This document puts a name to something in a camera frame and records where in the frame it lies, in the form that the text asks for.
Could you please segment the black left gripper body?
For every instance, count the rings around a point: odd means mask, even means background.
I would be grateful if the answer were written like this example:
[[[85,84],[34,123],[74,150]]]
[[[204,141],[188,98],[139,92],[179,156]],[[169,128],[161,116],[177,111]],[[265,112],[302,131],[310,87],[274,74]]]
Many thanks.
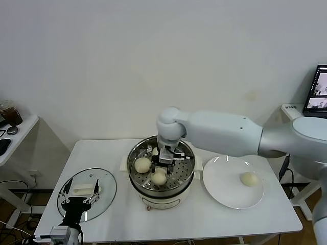
[[[63,225],[79,224],[83,212],[91,209],[91,204],[88,198],[69,197],[62,202],[62,209],[65,211]]]

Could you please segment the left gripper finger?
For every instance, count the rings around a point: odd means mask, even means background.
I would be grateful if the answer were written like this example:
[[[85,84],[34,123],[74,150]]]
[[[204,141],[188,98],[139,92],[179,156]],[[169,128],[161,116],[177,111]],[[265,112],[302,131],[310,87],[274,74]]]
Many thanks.
[[[59,192],[59,194],[63,197],[63,201],[61,203],[69,202],[69,191],[73,182],[73,178],[70,178],[64,185],[63,189]]]
[[[96,181],[93,194],[85,201],[87,204],[94,204],[100,198],[99,180]]]

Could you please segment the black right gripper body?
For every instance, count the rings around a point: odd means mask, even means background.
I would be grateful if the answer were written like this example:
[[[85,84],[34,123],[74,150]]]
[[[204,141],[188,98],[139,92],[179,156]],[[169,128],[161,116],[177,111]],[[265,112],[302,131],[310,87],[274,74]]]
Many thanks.
[[[161,159],[160,155],[153,155],[151,157],[151,162],[159,167],[169,167],[175,165],[175,160],[173,159]]]

